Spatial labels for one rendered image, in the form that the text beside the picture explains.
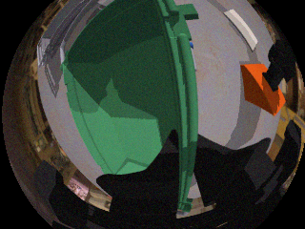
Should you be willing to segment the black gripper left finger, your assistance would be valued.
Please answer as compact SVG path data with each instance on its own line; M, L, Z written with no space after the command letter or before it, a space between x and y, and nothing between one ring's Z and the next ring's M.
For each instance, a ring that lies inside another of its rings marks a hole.
M103 175L96 179L108 195L119 198L166 198L172 213L178 210L179 190L179 134L176 130L165 140L163 148L145 171L127 175Z

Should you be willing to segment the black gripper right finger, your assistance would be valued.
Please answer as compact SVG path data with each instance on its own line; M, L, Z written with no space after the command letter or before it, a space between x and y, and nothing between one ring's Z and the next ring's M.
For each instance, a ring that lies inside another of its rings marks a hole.
M247 148L234 150L197 134L194 176L203 206L214 205L214 200L226 190L241 169L267 153L270 142L271 139L266 137Z

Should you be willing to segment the green plastic tray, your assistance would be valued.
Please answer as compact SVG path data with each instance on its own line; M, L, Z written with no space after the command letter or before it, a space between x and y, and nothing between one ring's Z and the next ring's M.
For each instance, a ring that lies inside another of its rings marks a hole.
M113 0L65 46L91 0L60 47L61 72L77 131L104 175L145 171L165 140L179 134L177 215L192 210L190 193L197 146L197 83L186 20L192 4L174 0Z

